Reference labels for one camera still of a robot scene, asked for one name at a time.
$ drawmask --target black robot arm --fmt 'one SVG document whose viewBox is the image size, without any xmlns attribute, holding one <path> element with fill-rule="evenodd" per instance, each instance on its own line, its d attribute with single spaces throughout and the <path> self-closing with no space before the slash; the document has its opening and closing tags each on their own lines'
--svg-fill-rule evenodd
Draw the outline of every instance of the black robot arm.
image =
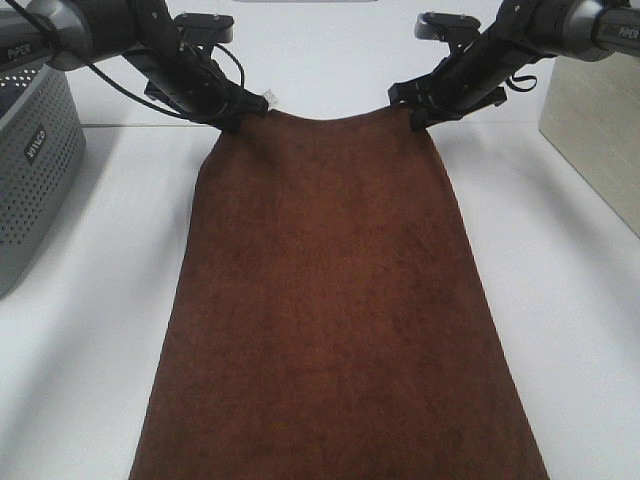
<svg viewBox="0 0 640 480">
<path fill-rule="evenodd" d="M 640 56 L 640 11 L 628 0 L 504 0 L 495 23 L 482 34 L 479 25 L 467 16 L 418 17 L 416 36 L 448 42 L 451 55 L 432 73 L 389 90 L 392 104 L 414 110 L 414 130 L 501 105 L 507 97 L 500 85 L 543 58 Z"/>
<path fill-rule="evenodd" d="M 262 115 L 268 104 L 211 59 L 216 46 L 231 41 L 232 26 L 222 15 L 172 19 L 164 0 L 33 0 L 22 15 L 0 14 L 0 72 L 34 60 L 69 71 L 122 55 L 149 79 L 148 96 L 186 119 L 233 132 L 242 115 Z"/>
</svg>

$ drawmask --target basket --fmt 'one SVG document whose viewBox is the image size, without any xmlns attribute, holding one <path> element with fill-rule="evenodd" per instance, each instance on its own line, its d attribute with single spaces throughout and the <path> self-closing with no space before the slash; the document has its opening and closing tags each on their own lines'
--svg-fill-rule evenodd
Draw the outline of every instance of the basket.
<svg viewBox="0 0 640 480">
<path fill-rule="evenodd" d="M 0 74 L 0 296 L 42 243 L 85 145 L 62 72 L 38 66 Z"/>
</svg>

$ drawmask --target black cable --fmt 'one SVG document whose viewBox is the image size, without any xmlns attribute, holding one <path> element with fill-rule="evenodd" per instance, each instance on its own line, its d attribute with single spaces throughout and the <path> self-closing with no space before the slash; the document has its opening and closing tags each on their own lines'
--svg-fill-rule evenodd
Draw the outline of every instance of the black cable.
<svg viewBox="0 0 640 480">
<path fill-rule="evenodd" d="M 533 81 L 533 85 L 529 88 L 524 88 L 516 85 L 516 83 L 531 82 L 531 81 Z M 527 93 L 532 91 L 534 88 L 538 86 L 538 77 L 536 77 L 535 75 L 523 75 L 521 77 L 516 77 L 516 75 L 513 74 L 511 75 L 510 78 L 507 78 L 505 80 L 505 83 L 511 90 L 515 92 Z"/>
<path fill-rule="evenodd" d="M 155 110 L 156 112 L 163 113 L 164 115 L 168 115 L 168 116 L 173 117 L 173 118 L 178 118 L 180 120 L 192 121 L 192 122 L 196 122 L 196 123 L 207 122 L 207 121 L 213 122 L 213 121 L 216 121 L 216 120 L 221 120 L 221 119 L 233 116 L 233 115 L 235 115 L 237 113 L 238 106 L 240 104 L 240 100 L 242 98 L 242 94 L 243 94 L 243 90 L 244 90 L 244 82 L 245 82 L 244 68 L 242 68 L 242 64 L 240 63 L 240 61 L 227 48 L 223 47 L 222 45 L 218 44 L 216 46 L 218 48 L 220 48 L 220 50 L 222 50 L 227 56 L 229 56 L 229 58 L 236 64 L 236 66 L 238 67 L 238 70 L 240 71 L 240 92 L 238 93 L 238 96 L 237 96 L 237 99 L 236 99 L 236 108 L 233 109 L 230 112 L 227 112 L 226 114 L 218 114 L 218 115 L 213 115 L 213 116 L 209 116 L 209 115 L 185 115 L 185 114 L 174 112 L 172 110 L 167 110 L 167 109 L 162 108 L 162 107 L 158 107 L 157 105 L 154 105 L 153 103 L 151 103 L 151 102 L 149 102 L 149 101 L 137 96 L 135 93 L 127 90 L 122 85 L 120 85 L 115 80 L 113 80 L 111 77 L 109 77 L 106 73 L 104 73 L 102 70 L 100 70 L 98 67 L 96 67 L 95 64 L 93 62 L 91 62 L 89 59 L 85 58 L 84 55 L 81 55 L 78 52 L 73 51 L 68 46 L 64 45 L 60 41 L 60 37 L 58 36 L 58 34 L 57 34 L 57 32 L 55 30 L 51 30 L 50 28 L 48 28 L 48 26 L 42 25 L 40 23 L 40 21 L 38 20 L 38 18 L 36 18 L 35 16 L 31 15 L 26 9 L 24 9 L 21 5 L 19 5 L 15 0 L 5 0 L 5 2 L 8 3 L 9 6 L 11 6 L 16 12 L 18 12 L 18 14 L 20 16 L 22 16 L 27 22 L 29 22 L 36 29 L 38 29 L 38 31 L 40 31 L 40 33 L 42 33 L 45 36 L 45 38 L 50 43 L 52 43 L 54 46 L 56 46 L 58 49 L 69 51 L 78 60 L 80 60 L 80 62 L 82 62 L 85 66 L 87 66 L 92 72 L 94 72 L 98 77 L 100 77 L 102 80 L 104 80 L 112 88 L 114 88 L 115 90 L 120 92 L 122 95 L 130 98 L 131 100 L 133 100 L 133 101 L 135 101 L 137 103 L 140 103 L 141 105 L 143 105 L 143 106 L 145 106 L 147 108 L 150 108 L 152 110 Z"/>
</svg>

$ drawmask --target cardboard box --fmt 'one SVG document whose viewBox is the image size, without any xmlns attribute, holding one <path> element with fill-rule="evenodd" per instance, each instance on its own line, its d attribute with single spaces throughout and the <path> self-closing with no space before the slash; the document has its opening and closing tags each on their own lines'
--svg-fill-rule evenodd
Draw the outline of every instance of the cardboard box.
<svg viewBox="0 0 640 480">
<path fill-rule="evenodd" d="M 640 59 L 559 58 L 540 131 L 640 236 Z"/>
</svg>

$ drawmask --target table surface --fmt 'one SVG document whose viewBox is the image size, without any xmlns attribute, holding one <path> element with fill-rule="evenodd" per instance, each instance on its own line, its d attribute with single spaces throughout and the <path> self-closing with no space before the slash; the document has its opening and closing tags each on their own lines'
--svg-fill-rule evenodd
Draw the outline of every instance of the table surface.
<svg viewBox="0 0 640 480">
<path fill-rule="evenodd" d="M 495 17 L 498 0 L 265 4 L 169 0 L 231 14 L 247 86 L 331 119 L 387 104 L 447 47 L 419 12 Z M 226 61 L 221 62 L 235 75 Z M 125 62 L 103 62 L 141 92 Z M 640 240 L 538 132 L 540 77 L 434 127 L 505 355 L 553 479 L 640 478 Z M 163 117 L 86 70 L 68 76 L 87 154 L 20 284 L 0 299 L 0 478 L 126 480 L 184 254 L 212 128 Z"/>
</svg>

